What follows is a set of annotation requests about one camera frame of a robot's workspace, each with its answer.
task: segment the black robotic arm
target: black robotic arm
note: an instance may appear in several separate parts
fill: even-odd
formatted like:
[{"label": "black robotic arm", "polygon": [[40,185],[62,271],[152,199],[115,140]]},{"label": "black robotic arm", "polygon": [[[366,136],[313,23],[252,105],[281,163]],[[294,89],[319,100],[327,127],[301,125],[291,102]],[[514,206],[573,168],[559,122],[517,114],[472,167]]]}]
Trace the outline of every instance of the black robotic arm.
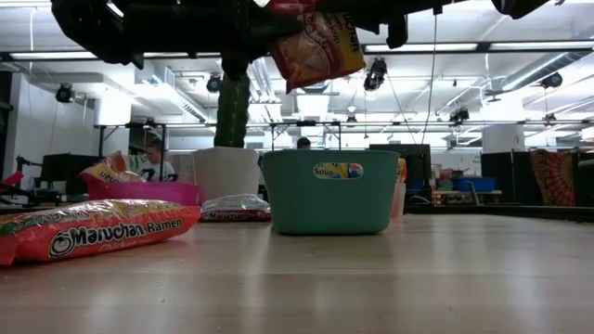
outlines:
[{"label": "black robotic arm", "polygon": [[[319,0],[316,10],[349,12],[359,28],[379,33],[388,24],[391,48],[407,41],[406,15],[466,0]],[[548,0],[492,0],[502,14],[519,19]],[[61,30],[98,58],[144,66],[145,52],[221,53],[232,79],[268,52],[274,40],[299,32],[296,19],[278,16],[252,0],[52,0]]]}]

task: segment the teal plastic tub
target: teal plastic tub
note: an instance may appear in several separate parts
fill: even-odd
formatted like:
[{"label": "teal plastic tub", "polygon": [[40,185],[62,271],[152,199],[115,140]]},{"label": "teal plastic tub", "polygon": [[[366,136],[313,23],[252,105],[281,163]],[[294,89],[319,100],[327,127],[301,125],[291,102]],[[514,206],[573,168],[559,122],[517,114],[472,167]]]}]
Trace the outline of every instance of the teal plastic tub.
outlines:
[{"label": "teal plastic tub", "polygon": [[287,235],[383,231],[390,223],[399,157],[388,151],[266,153],[264,174],[273,226]]}]

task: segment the green cactus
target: green cactus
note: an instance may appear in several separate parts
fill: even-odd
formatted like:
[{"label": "green cactus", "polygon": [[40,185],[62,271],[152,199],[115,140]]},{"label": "green cactus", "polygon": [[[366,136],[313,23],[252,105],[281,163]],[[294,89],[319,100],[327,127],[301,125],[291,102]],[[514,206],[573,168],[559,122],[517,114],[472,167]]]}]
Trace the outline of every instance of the green cactus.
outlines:
[{"label": "green cactus", "polygon": [[250,119],[250,78],[243,74],[233,81],[227,75],[221,83],[219,110],[216,112],[216,147],[243,148]]}]

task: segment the blue bin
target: blue bin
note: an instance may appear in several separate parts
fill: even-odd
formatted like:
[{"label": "blue bin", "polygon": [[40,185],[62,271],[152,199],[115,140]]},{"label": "blue bin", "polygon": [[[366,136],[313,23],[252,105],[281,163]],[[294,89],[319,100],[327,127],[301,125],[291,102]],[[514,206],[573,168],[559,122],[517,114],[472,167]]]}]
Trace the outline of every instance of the blue bin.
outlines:
[{"label": "blue bin", "polygon": [[474,190],[480,192],[489,192],[495,190],[495,177],[462,177],[452,179],[454,189],[458,191],[471,191],[471,185],[474,184]]}]

